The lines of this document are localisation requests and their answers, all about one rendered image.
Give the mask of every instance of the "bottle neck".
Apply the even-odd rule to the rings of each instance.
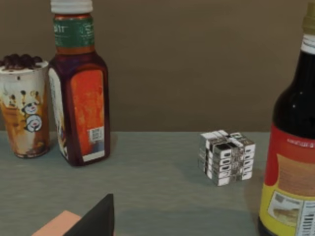
[[[315,35],[303,36],[301,53],[291,87],[301,91],[315,88]]]
[[[57,54],[78,55],[95,51],[94,25],[90,14],[54,17]]]

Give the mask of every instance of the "dark glass bottle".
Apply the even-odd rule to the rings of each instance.
[[[110,154],[108,70],[95,51],[90,13],[69,12],[54,17],[57,54],[49,77],[61,153],[70,165],[84,166]]]
[[[314,3],[309,3],[303,26],[293,82],[273,111],[258,219],[261,236],[315,235]]]

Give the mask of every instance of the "cube face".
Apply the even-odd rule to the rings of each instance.
[[[217,186],[247,180],[252,177],[255,148],[241,133],[201,134],[198,166]]]

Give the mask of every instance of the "green table surface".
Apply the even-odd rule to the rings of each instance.
[[[15,157],[1,131],[0,236],[31,236],[64,210],[82,216],[108,193],[117,236],[257,236],[269,134],[244,134],[257,143],[252,179],[216,187],[197,167],[199,133],[113,133],[108,160],[74,168],[56,145]]]

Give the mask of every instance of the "white neck label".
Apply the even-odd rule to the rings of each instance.
[[[303,36],[301,50],[306,53],[315,54],[315,35],[305,34]]]

